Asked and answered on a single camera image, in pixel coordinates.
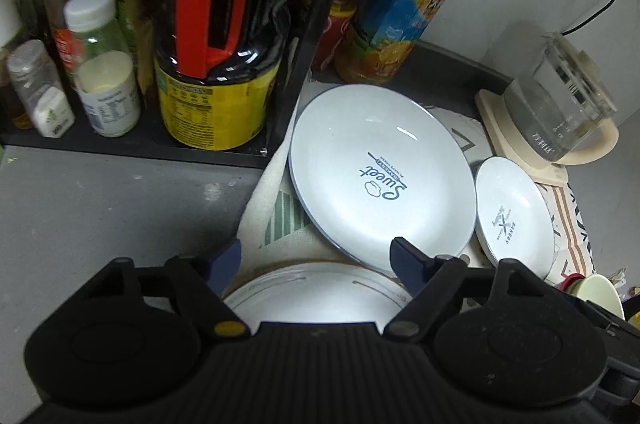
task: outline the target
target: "small glass bottle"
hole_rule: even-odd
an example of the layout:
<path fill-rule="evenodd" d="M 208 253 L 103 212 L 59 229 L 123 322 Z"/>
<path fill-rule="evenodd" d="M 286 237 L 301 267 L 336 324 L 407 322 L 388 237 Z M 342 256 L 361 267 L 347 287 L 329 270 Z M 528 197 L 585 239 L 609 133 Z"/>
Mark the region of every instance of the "small glass bottle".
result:
<path fill-rule="evenodd" d="M 116 19 L 115 0 L 69 0 L 66 25 L 74 47 L 74 83 L 94 131 L 119 137 L 140 118 L 133 58 Z"/>
<path fill-rule="evenodd" d="M 59 138 L 76 120 L 44 43 L 30 40 L 7 60 L 14 89 L 43 137 Z"/>

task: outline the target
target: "plate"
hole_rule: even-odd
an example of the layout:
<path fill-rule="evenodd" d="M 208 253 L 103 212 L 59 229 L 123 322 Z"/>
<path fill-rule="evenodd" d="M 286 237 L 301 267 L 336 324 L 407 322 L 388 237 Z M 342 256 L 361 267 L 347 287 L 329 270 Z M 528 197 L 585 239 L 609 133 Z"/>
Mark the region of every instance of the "plate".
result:
<path fill-rule="evenodd" d="M 536 183 L 504 157 L 485 160 L 476 173 L 476 234 L 494 266 L 515 258 L 545 279 L 554 261 L 554 228 Z"/>
<path fill-rule="evenodd" d="M 257 277 L 225 303 L 256 333 L 260 322 L 375 322 L 380 332 L 411 301 L 386 276 L 356 265 L 304 263 Z"/>
<path fill-rule="evenodd" d="M 393 275 L 396 236 L 428 256 L 457 256 L 473 234 L 476 191 L 458 144 L 386 88 L 345 84 L 317 96 L 294 128 L 289 169 L 320 232 L 384 274 Z"/>

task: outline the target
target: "plate logo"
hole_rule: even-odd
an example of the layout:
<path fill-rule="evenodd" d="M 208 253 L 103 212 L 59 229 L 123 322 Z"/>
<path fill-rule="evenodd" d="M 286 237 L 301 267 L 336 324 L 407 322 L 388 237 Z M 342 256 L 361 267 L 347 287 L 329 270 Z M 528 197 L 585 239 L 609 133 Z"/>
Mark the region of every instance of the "plate logo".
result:
<path fill-rule="evenodd" d="M 513 237 L 513 231 L 516 229 L 516 223 L 510 222 L 510 217 L 511 210 L 507 211 L 504 206 L 500 206 L 498 214 L 495 215 L 495 218 L 492 221 L 492 225 L 494 227 L 499 227 L 498 237 L 495 239 L 496 242 L 500 242 L 500 240 L 504 237 L 505 245 L 509 245 L 511 238 Z"/>
<path fill-rule="evenodd" d="M 402 182 L 402 173 L 394 168 L 386 159 L 375 157 L 367 153 L 375 163 L 375 166 L 367 166 L 358 170 L 361 178 L 366 178 L 364 184 L 366 192 L 374 198 L 384 198 L 385 200 L 397 200 L 400 192 L 407 189 Z"/>

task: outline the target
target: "white bottle cap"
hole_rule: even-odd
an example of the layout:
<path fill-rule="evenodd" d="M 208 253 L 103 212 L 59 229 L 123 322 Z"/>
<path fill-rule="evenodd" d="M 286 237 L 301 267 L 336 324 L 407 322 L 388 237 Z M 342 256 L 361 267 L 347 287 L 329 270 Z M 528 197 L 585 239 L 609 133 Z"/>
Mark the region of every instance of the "white bottle cap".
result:
<path fill-rule="evenodd" d="M 116 0 L 69 0 L 64 11 L 71 32 L 89 32 L 115 18 Z"/>

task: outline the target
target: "spice jar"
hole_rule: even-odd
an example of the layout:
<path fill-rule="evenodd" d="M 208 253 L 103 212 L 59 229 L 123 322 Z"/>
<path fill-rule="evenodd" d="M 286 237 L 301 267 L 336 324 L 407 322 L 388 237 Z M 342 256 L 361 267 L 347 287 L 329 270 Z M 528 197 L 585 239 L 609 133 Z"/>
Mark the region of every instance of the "spice jar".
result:
<path fill-rule="evenodd" d="M 76 120 L 44 43 L 27 41 L 7 60 L 14 89 L 43 137 L 58 138 Z"/>

